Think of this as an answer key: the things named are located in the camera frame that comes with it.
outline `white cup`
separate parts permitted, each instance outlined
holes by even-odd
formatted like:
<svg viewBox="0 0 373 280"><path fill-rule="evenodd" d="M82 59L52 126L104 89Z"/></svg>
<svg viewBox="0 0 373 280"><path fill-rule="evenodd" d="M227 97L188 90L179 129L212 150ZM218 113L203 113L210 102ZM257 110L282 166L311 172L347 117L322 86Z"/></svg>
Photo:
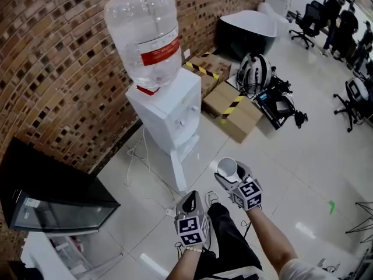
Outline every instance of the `white cup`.
<svg viewBox="0 0 373 280"><path fill-rule="evenodd" d="M217 172L231 184L240 183L241 179L237 174L237 167L237 162L234 159L224 157L217 164Z"/></svg>

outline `white helmet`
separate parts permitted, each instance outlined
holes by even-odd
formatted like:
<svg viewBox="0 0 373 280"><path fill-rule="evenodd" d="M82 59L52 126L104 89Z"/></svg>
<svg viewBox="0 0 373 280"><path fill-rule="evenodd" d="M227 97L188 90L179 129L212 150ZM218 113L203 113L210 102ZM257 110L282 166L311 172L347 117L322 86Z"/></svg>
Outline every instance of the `white helmet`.
<svg viewBox="0 0 373 280"><path fill-rule="evenodd" d="M247 54L237 72L237 83L248 95L257 95L270 84L272 71L273 68L263 55L251 57Z"/></svg>

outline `yellow and black tape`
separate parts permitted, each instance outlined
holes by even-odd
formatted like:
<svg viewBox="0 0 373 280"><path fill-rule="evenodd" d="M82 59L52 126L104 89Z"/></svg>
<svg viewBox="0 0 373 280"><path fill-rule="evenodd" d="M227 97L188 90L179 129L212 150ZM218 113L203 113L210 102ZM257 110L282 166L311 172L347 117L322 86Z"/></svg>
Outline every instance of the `yellow and black tape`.
<svg viewBox="0 0 373 280"><path fill-rule="evenodd" d="M226 111L221 115L221 123L226 124L227 123L227 118L229 114L233 112L233 110L238 106L241 100L245 97L245 93L240 93L239 96L237 96L234 101L231 103L231 105L228 107Z"/></svg>
<svg viewBox="0 0 373 280"><path fill-rule="evenodd" d="M219 76L219 75L216 75L216 73L213 73L213 72L207 71L207 70L205 70L203 67L198 66L198 65L195 65L195 64L193 64L193 63L191 63L191 62L189 62L189 61L187 61L185 64L186 64L187 66L189 66L190 68L197 69L197 70L199 70L201 73L206 74L206 75L208 75L208 76L213 77L214 79L219 80L219 77L220 77L220 76Z"/></svg>

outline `white tile floor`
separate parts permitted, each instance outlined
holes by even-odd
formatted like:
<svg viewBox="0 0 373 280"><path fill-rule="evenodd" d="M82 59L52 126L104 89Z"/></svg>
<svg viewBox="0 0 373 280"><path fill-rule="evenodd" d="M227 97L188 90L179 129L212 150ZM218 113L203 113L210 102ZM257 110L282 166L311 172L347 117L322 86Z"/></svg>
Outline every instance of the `white tile floor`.
<svg viewBox="0 0 373 280"><path fill-rule="evenodd" d="M324 41L324 35L316 39L318 45ZM369 199L373 192L373 129L364 124L348 134L345 117L333 114L339 104L332 94L341 93L344 82L352 76L341 62L323 58L317 46L307 51L299 41L289 38L276 40L267 57L277 67L278 76L290 81L295 106L308 114L309 121L298 129L294 119L289 118L274 131L264 118L238 144L202 115L200 141L183 163L188 188L198 190L201 196L210 190L219 192L244 233L240 224L248 220L245 213L230 203L213 172L217 161L225 156L246 163L263 187L265 214L293 243L299 257L315 265L323 257L325 265L339 263L336 276L343 276L355 268L368 247L359 244L368 234L344 233L365 218L354 203L373 201ZM98 175L121 204L103 227L115 242L114 246L112 242L107 244L105 253L114 256L118 248L125 253L102 280L164 279L177 262L174 244L179 240L165 209L175 205L181 196L172 190L173 200L161 183L160 179L168 182L172 177L170 160L149 134L146 139L151 171L145 160L134 159L129 172L132 183L125 185L131 159L126 153L141 135L142 129ZM137 154L145 156L143 145ZM330 200L336 203L332 215ZM262 261L267 278L277 279L253 229L247 241ZM219 253L214 234L212 250Z"/></svg>

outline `green marker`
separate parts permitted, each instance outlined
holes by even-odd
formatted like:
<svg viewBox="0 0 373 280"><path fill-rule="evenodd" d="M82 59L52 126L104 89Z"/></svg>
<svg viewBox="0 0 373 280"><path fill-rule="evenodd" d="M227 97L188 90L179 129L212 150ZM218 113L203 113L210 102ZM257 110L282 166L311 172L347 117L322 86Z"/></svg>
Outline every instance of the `green marker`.
<svg viewBox="0 0 373 280"><path fill-rule="evenodd" d="M330 214L333 214L333 211L334 211L334 207L336 206L336 204L334 203L334 201L330 200L329 201L329 204L332 206L332 208L330 209Z"/></svg>

